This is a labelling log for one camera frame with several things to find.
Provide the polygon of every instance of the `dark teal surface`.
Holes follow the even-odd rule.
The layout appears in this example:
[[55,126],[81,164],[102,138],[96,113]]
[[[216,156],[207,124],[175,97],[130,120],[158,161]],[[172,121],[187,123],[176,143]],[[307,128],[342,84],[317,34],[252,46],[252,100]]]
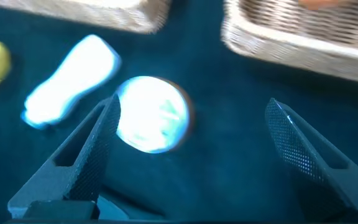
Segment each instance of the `dark teal surface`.
[[[180,220],[301,220],[264,121],[271,97],[289,105],[358,164],[358,83],[241,57],[220,41],[221,1],[174,1],[156,34],[131,34],[0,9],[13,69],[0,86],[0,222],[7,201],[99,100],[128,78],[153,75],[188,92],[196,125],[184,145],[150,155],[113,150],[106,185]],[[122,57],[117,76],[50,131],[20,120],[26,96],[84,36]]]

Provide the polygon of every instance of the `wicker texture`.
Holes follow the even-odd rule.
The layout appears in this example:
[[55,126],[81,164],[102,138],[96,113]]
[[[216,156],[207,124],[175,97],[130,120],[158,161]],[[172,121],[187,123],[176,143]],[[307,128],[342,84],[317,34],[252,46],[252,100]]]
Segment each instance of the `wicker texture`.
[[0,7],[139,33],[161,28],[169,5],[170,0],[138,0],[125,7],[114,0],[0,0]]
[[298,0],[225,0],[222,38],[244,56],[358,81],[358,0],[318,11]]

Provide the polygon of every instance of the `mesh surface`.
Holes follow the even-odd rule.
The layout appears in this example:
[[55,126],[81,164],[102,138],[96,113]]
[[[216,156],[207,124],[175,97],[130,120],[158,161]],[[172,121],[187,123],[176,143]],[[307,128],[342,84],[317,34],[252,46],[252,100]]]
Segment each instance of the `mesh surface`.
[[265,116],[276,150],[290,171],[306,220],[331,221],[341,216],[346,207],[330,186],[316,157],[305,147],[305,140],[295,131],[293,124],[296,121],[273,99],[266,108]]
[[120,118],[121,107],[118,96],[114,95],[110,102],[104,106],[101,118],[95,124],[89,135],[93,143],[84,147],[90,147],[89,156],[85,156],[82,170],[67,195],[70,200],[92,200],[97,202],[101,184],[106,170],[109,151],[112,149],[112,136],[116,134]]
[[242,8],[254,24],[358,48],[358,1],[312,11],[298,0],[244,0]]

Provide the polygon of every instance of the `round white object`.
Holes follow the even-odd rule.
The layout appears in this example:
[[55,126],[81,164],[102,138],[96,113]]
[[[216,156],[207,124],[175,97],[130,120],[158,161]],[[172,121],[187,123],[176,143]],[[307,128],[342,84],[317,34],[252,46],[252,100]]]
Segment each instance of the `round white object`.
[[190,110],[182,93],[162,79],[135,77],[117,91],[121,117],[117,135],[147,153],[173,149],[185,137]]

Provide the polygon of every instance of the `white object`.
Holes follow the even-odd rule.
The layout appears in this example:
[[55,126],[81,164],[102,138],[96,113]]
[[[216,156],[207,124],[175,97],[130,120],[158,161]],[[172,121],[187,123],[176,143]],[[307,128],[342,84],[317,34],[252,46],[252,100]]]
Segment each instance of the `white object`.
[[27,97],[22,119],[37,129],[57,124],[81,97],[112,78],[120,64],[118,54],[103,39],[86,36],[56,72]]
[[164,80],[135,77],[117,91],[121,118],[117,135],[130,146],[148,153],[173,149],[185,137],[190,110],[182,93]]

